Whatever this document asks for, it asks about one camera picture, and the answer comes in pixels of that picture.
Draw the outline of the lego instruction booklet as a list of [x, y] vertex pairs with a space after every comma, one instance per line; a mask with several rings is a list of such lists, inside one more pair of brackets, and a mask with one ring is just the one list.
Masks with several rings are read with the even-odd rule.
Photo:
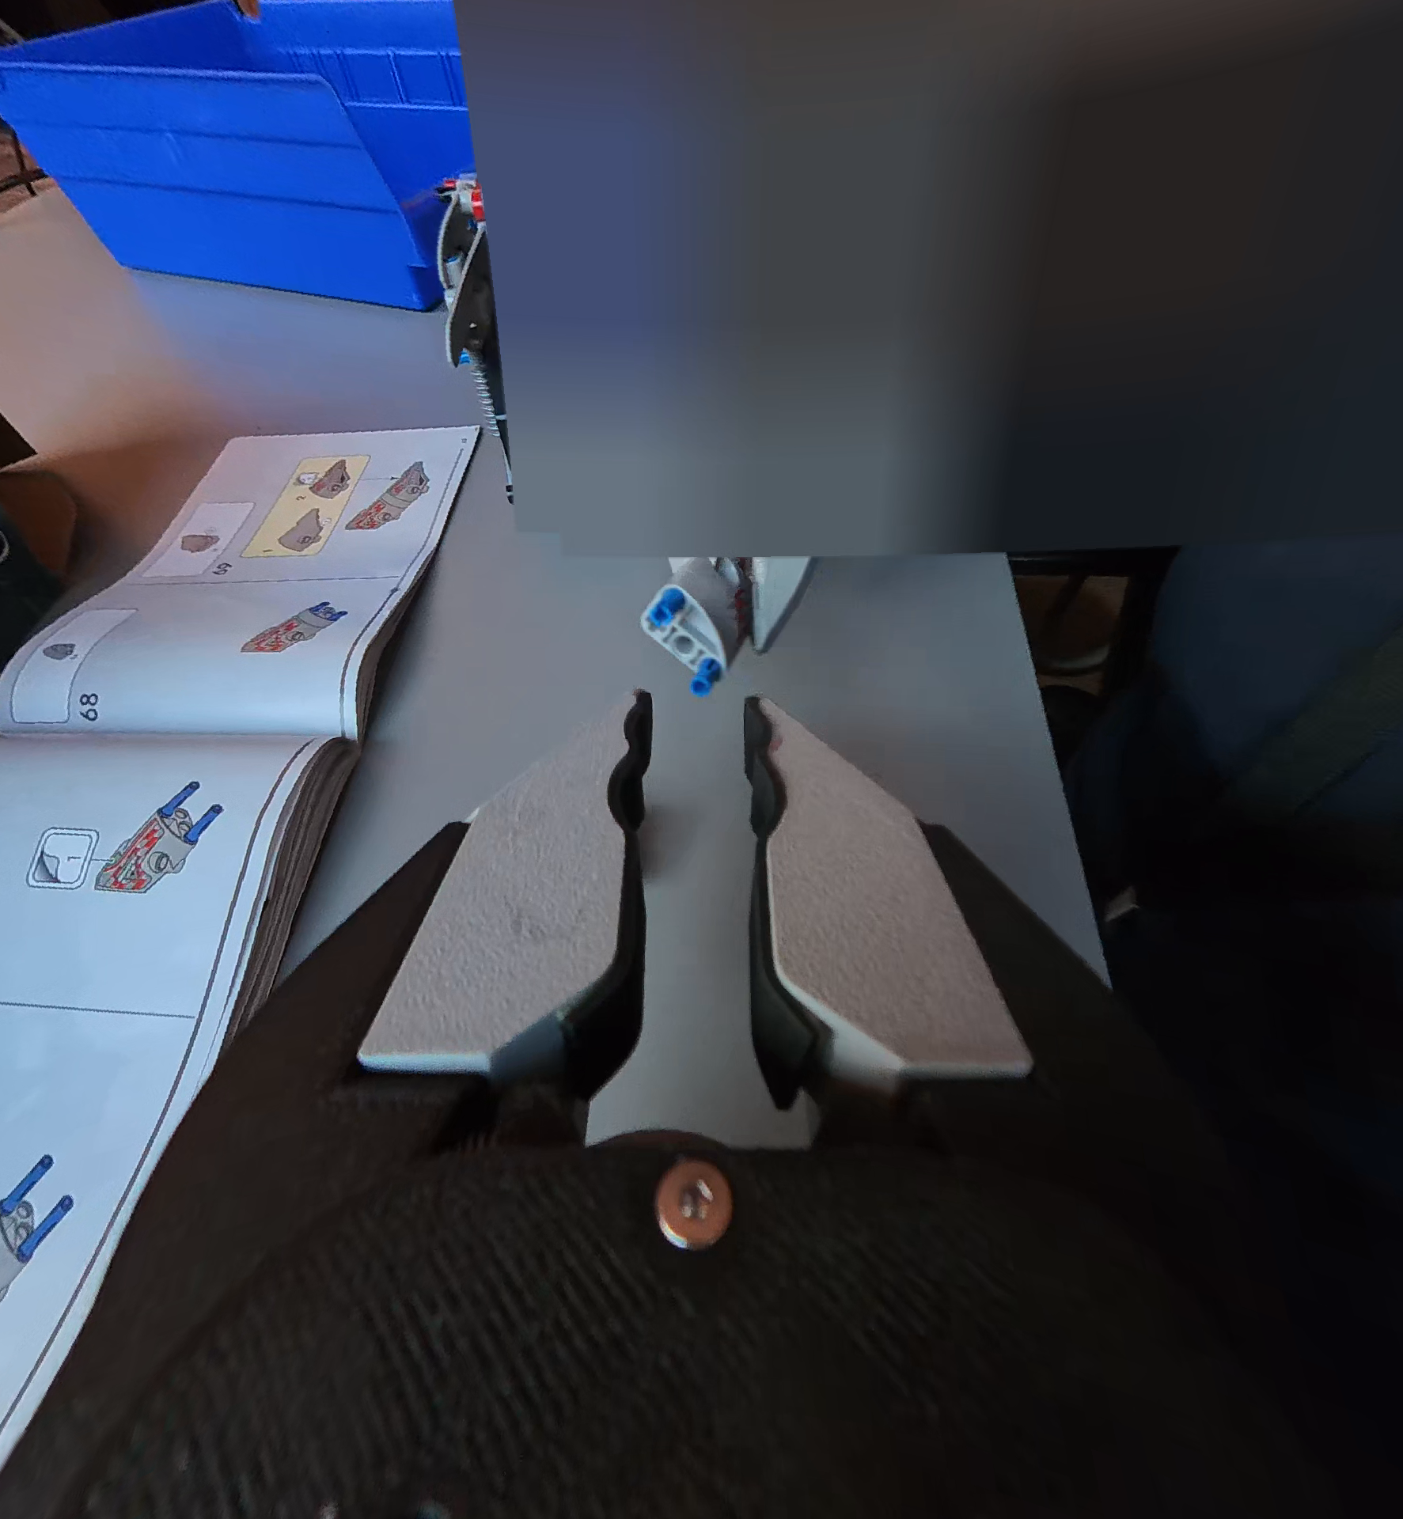
[[484, 428], [227, 444], [0, 674], [0, 1469], [269, 996]]

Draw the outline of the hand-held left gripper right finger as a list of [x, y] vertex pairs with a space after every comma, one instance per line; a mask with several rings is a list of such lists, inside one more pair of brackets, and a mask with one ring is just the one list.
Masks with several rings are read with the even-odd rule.
[[744, 766], [751, 1031], [775, 1107], [1027, 1078], [1033, 1054], [915, 813], [762, 695]]

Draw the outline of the partly built lego model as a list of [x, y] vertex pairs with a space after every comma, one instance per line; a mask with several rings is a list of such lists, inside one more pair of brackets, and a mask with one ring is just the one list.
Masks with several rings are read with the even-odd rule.
[[484, 188], [474, 170], [435, 188], [442, 205], [437, 268], [447, 309], [447, 354], [469, 370], [489, 427], [502, 444], [505, 493], [515, 503], [511, 441], [502, 370], [502, 341], [490, 267]]

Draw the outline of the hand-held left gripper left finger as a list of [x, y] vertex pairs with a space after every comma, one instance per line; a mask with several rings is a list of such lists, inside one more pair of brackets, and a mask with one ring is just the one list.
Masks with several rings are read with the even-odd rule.
[[654, 697], [578, 727], [468, 823], [358, 1050], [372, 1073], [591, 1101], [642, 1028]]

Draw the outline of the blue plastic bin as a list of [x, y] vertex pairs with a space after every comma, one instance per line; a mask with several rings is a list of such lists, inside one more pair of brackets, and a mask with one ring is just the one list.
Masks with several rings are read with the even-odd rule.
[[123, 267], [429, 312], [476, 168], [450, 2], [195, 3], [0, 47], [0, 118]]

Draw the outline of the person in dark clothing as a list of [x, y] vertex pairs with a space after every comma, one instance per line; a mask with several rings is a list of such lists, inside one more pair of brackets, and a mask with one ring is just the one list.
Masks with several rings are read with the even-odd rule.
[[1114, 987], [1255, 1199], [1352, 1506], [1403, 1516], [1403, 533], [1130, 551], [1042, 690]]

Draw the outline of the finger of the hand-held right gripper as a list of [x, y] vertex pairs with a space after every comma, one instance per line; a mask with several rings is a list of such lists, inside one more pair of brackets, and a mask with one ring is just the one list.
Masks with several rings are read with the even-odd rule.
[[738, 558], [733, 606], [739, 635], [759, 656], [767, 655], [806, 596], [819, 566], [815, 556]]

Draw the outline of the grey lego beam blue pins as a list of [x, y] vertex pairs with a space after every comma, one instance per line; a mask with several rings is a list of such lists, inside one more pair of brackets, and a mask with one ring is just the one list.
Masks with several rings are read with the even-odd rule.
[[642, 630], [688, 671], [689, 692], [709, 697], [730, 674], [746, 625], [736, 577], [709, 558], [673, 561], [671, 577], [641, 616]]

